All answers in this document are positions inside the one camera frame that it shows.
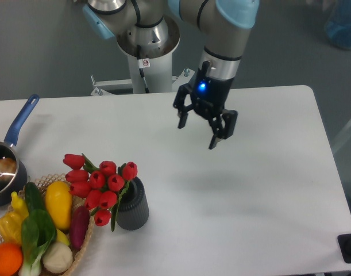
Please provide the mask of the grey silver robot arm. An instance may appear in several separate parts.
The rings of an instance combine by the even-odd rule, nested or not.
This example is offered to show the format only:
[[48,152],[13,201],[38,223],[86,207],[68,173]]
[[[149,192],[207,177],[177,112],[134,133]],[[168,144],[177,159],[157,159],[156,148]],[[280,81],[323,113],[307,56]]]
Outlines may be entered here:
[[188,112],[209,122],[213,131],[210,148],[229,138],[238,113],[225,102],[236,76],[259,8],[258,1],[87,1],[83,13],[94,32],[115,38],[127,56],[133,92],[168,92],[172,87],[172,54],[180,30],[169,7],[182,21],[206,35],[195,76],[178,88],[174,108],[179,128]]

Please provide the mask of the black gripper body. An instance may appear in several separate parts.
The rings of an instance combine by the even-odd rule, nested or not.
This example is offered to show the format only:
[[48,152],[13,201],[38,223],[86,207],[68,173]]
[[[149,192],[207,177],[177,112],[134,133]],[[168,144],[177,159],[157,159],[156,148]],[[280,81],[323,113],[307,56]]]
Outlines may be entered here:
[[208,75],[211,69],[211,62],[204,61],[198,70],[192,92],[191,102],[195,113],[204,119],[213,119],[219,116],[235,116],[234,110],[225,109],[233,78],[217,79]]

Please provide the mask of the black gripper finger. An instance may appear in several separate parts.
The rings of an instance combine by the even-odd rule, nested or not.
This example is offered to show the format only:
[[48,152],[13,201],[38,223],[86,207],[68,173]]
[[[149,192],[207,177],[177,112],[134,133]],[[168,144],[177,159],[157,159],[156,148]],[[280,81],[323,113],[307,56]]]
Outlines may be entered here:
[[209,145],[212,150],[221,140],[226,140],[233,135],[238,112],[236,110],[223,109],[218,115],[209,115],[207,120],[213,131],[213,136]]
[[193,110],[192,103],[188,106],[184,104],[186,96],[190,95],[191,92],[192,92],[191,85],[189,83],[186,83],[184,85],[181,85],[178,89],[178,92],[176,93],[176,97],[173,102],[173,107],[178,110],[178,117],[179,117],[178,129],[182,129],[185,127],[187,117],[188,117],[188,112],[190,110]]

